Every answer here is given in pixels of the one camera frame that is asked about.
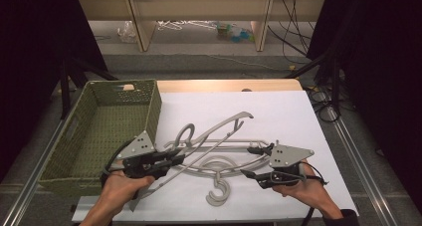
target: hand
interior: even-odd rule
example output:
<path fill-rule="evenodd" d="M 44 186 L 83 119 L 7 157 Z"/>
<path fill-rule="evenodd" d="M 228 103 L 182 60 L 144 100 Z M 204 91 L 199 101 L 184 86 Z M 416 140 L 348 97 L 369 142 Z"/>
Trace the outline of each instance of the hand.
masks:
<path fill-rule="evenodd" d="M 138 179 L 127 178 L 121 170 L 112 172 L 105 182 L 99 200 L 87 214 L 81 226 L 107 225 L 137 190 L 149 186 L 154 180 L 152 176 Z"/>
<path fill-rule="evenodd" d="M 306 175 L 315 175 L 314 171 L 304 164 Z M 292 196 L 305 203 L 309 207 L 318 209 L 322 216 L 327 219 L 342 218 L 341 211 L 332 201 L 322 184 L 315 179 L 307 179 L 305 182 L 298 182 L 294 186 L 276 185 L 273 190 L 286 196 Z"/>

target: white surface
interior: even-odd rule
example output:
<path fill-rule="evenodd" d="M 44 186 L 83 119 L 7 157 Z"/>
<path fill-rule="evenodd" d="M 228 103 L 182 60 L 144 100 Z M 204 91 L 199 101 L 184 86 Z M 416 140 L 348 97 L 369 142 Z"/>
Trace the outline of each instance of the white surface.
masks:
<path fill-rule="evenodd" d="M 231 139 L 261 138 L 268 142 L 278 139 L 281 144 L 313 149 L 316 154 L 309 158 L 309 163 L 329 181 L 326 190 L 340 208 L 356 211 L 305 92 L 181 93 L 161 94 L 161 97 L 157 145 L 174 140 L 188 123 L 195 124 L 193 138 L 196 138 L 218 122 L 236 113 L 248 112 L 254 118 L 243 118 L 243 126 Z M 210 138 L 221 137 L 232 128 L 229 123 Z M 243 154 L 248 153 L 239 153 L 236 160 L 242 161 Z M 165 178 L 154 182 L 151 188 Z M 255 180 L 243 175 L 226 180 L 232 192 L 220 207 L 211 206 L 205 200 L 210 190 L 219 193 L 211 178 L 182 173 L 140 200 L 134 212 L 126 205 L 113 220 L 145 223 L 280 221 L 304 218 L 308 213 L 309 208 L 296 199 L 284 198 L 272 189 L 264 190 Z M 82 221 L 96 200 L 96 197 L 82 197 L 73 221 Z M 314 217 L 320 217 L 317 210 Z"/>

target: wicker basket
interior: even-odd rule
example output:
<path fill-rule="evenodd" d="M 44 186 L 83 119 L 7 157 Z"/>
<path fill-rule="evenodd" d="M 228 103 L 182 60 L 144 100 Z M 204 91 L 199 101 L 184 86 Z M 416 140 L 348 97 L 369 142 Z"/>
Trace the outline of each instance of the wicker basket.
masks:
<path fill-rule="evenodd" d="M 99 195 L 101 172 L 123 143 L 144 131 L 155 142 L 160 111 L 156 80 L 88 82 L 39 183 L 63 196 Z"/>

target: sleeve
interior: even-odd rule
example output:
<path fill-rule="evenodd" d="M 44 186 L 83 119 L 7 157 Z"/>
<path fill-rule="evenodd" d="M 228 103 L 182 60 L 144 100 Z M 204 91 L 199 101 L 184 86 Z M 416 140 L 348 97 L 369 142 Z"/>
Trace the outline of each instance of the sleeve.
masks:
<path fill-rule="evenodd" d="M 342 219 L 326 219 L 322 218 L 326 226 L 358 226 L 356 212 L 351 209 L 341 209 Z"/>

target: floor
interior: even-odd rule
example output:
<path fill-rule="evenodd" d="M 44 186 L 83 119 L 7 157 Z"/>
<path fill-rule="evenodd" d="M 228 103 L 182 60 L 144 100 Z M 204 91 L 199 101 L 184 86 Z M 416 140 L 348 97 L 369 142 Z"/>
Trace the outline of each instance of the floor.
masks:
<path fill-rule="evenodd" d="M 245 30 L 251 29 L 249 23 L 227 23 L 236 24 Z M 270 26 L 296 49 L 287 44 L 283 45 L 275 34 L 268 32 L 264 51 L 257 52 L 250 40 L 243 39 L 236 43 L 228 37 L 218 36 L 215 29 L 209 28 L 215 24 L 214 21 L 210 21 L 157 25 L 151 45 L 148 51 L 143 53 L 138 51 L 135 43 L 123 42 L 121 36 L 117 34 L 124 31 L 124 24 L 124 22 L 91 22 L 109 72 L 120 79 L 283 78 L 292 70 L 309 62 L 298 52 L 307 50 L 299 36 L 287 33 L 283 29 L 282 25 L 288 27 L 289 23 L 274 22 L 270 23 Z M 314 25 L 315 23 L 299 23 L 301 35 L 311 37 Z M 304 40 L 307 44 L 310 41 L 307 38 Z M 316 70 L 313 69 L 299 77 L 304 88 L 315 85 Z M 99 78 L 92 74 L 88 76 L 92 80 Z M 20 211 L 24 214 L 17 217 L 16 222 L 19 225 L 73 225 L 73 210 L 78 198 L 61 198 L 35 185 L 34 194 L 30 195 L 31 200 L 24 205 L 16 204 L 20 200 L 21 190 L 33 177 L 34 168 L 37 167 L 60 123 L 60 97 L 60 88 L 57 87 L 52 93 L 50 104 L 45 109 L 44 117 L 33 132 L 32 140 L 22 150 L 0 184 L 1 219 L 6 220 L 10 210 L 20 207 Z M 310 101 L 316 105 L 325 97 L 325 92 L 310 91 Z M 353 104 L 347 100 L 345 90 L 341 91 L 341 98 L 343 102 L 338 121 L 327 122 L 332 117 L 329 109 L 319 112 L 316 107 L 316 114 L 358 208 L 360 225 L 422 225 L 421 214 L 386 159 L 375 150 L 376 142 L 359 113 L 353 108 Z M 380 200 L 386 204 L 379 206 Z M 277 225 L 300 224 L 298 220 L 277 223 Z M 323 223 L 316 219 L 309 225 L 323 225 Z"/>

